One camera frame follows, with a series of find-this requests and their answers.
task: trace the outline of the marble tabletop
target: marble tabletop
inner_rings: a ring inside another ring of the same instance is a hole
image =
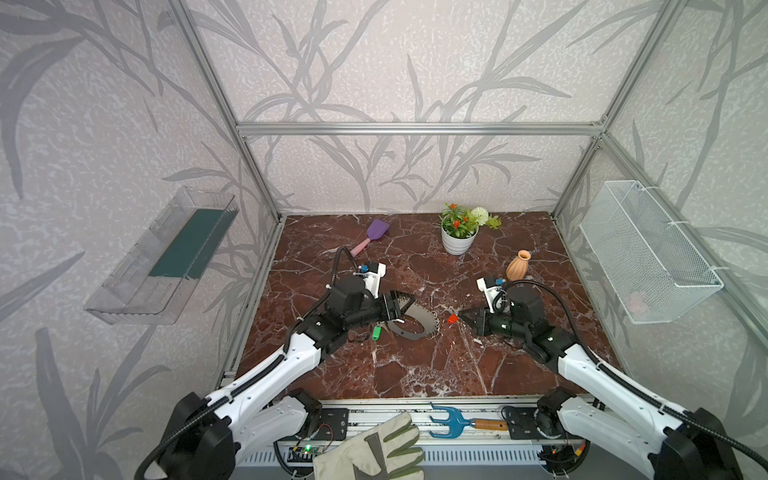
[[[532,258],[526,278],[557,291],[570,306],[584,341],[617,365],[549,215],[500,217],[502,228],[483,227],[460,257],[443,250],[435,214],[288,217],[238,373],[282,345],[287,328],[322,295],[336,248],[354,247],[366,238],[370,222],[380,218],[390,224],[389,231],[356,260],[386,264],[380,291],[413,292],[419,303],[437,314],[439,333],[410,341],[383,331],[378,341],[356,342],[361,332],[370,329],[352,332],[350,342],[290,388],[303,387],[318,399],[527,395],[544,394],[557,385],[578,391],[514,343],[504,343],[497,336],[477,343],[469,326],[446,322],[452,313],[484,304],[477,278],[503,276],[518,250],[529,250]],[[340,270],[349,268],[347,263],[342,259]],[[550,321],[568,329],[562,308],[547,293],[542,297]]]

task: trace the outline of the white glove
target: white glove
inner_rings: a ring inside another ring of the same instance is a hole
[[[424,471],[416,464],[424,452],[413,447],[418,440],[419,427],[411,424],[411,415],[401,413],[315,457],[315,480],[423,480]]]

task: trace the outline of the green strip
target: green strip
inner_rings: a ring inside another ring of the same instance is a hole
[[[199,280],[236,215],[236,211],[195,210],[154,264],[149,276],[186,276]]]

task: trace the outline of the transparent tray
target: transparent tray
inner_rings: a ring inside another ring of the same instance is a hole
[[[180,188],[85,310],[111,324],[176,323],[237,212],[232,194]]]

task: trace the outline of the aluminum frame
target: aluminum frame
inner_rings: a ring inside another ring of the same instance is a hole
[[[637,166],[629,153],[609,134],[601,135],[598,139],[598,147],[602,146],[621,172],[631,180],[637,180],[644,187],[655,187],[654,182],[646,173]],[[702,238],[694,227],[687,223],[683,214],[669,201],[666,195],[658,188],[650,188],[648,192],[656,199],[672,217],[672,220],[679,223],[678,226],[683,231],[688,240],[701,253],[702,257],[710,264],[722,266],[720,259],[709,244]],[[719,294],[723,295],[726,304],[731,308],[748,332],[751,332],[768,352],[768,313],[749,293],[749,290],[737,279],[729,270],[718,270],[717,275],[723,281],[723,289]]]
[[[286,218],[286,216],[280,218],[280,221],[274,225],[270,232],[270,237],[264,248],[263,257],[259,265],[259,271],[253,276],[248,294],[246,295],[245,305],[240,309],[240,314],[237,316],[237,323],[235,324],[232,338],[227,345],[224,361],[219,366],[215,382],[211,386],[212,390],[216,390],[220,386],[231,382],[237,376],[237,367],[243,358],[245,343],[248,340],[250,329],[253,326],[253,319],[256,316],[256,310],[261,302],[261,294],[264,291],[272,262],[275,259],[277,244],[283,235]]]
[[[669,35],[670,30],[680,16],[680,13],[683,11],[686,2],[687,0],[666,0],[661,6],[659,14],[648,31],[643,45],[640,47],[640,50],[637,51],[627,73],[621,80],[618,90],[616,90],[616,94],[601,119],[602,129],[598,133],[598,137],[600,134],[608,132],[611,128],[611,125],[616,120],[621,109],[624,108],[627,99],[642,78],[643,73],[647,70],[648,65],[656,55],[656,52],[664,43],[664,39]],[[587,173],[587,169],[594,158],[596,147],[596,142],[591,142],[589,148],[581,155],[581,159],[579,160],[574,173],[571,175],[568,183],[565,184],[563,194],[554,206],[552,211],[553,217],[558,217],[562,213],[565,204],[568,203],[571,196],[576,191],[576,186],[581,181],[581,178]]]
[[[219,80],[214,73],[213,64],[208,58],[205,52],[203,42],[200,40],[200,36],[197,34],[197,30],[194,27],[194,21],[192,20],[192,14],[187,8],[184,0],[166,0],[170,13],[173,15],[174,23],[179,27],[179,32],[184,42],[189,47],[192,57],[197,63],[197,67],[200,69],[200,73],[203,75],[205,84],[208,90],[214,97],[214,103],[216,104],[219,113],[224,120],[224,126],[232,136],[234,147],[240,153],[240,158],[243,160],[246,166],[248,174],[256,182],[256,186],[259,189],[259,193],[263,197],[266,205],[275,221],[280,220],[280,211],[277,208],[275,199],[272,198],[269,188],[266,186],[259,166],[253,155],[245,143],[245,140],[237,133],[237,121],[235,120],[232,108],[227,102],[227,97],[224,95],[224,90],[219,83]]]
[[[243,122],[240,135],[597,135],[598,122]]]

